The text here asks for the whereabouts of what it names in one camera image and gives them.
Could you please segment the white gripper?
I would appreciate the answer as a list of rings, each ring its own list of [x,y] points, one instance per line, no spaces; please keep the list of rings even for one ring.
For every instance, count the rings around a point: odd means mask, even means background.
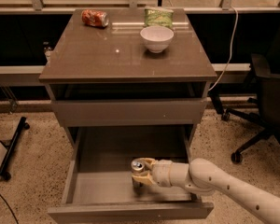
[[[171,187],[170,170],[173,164],[171,161],[157,161],[153,158],[140,158],[139,160],[145,165],[148,170],[152,170],[151,174],[132,174],[132,178],[134,181],[147,186],[152,186],[156,183],[160,187]]]

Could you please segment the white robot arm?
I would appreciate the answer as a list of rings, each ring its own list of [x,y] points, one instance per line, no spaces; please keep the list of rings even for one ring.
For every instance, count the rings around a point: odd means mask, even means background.
[[[217,190],[265,224],[280,224],[280,198],[227,174],[212,162],[197,158],[187,163],[152,158],[132,161],[132,178],[147,186],[180,187],[187,192],[210,195]]]

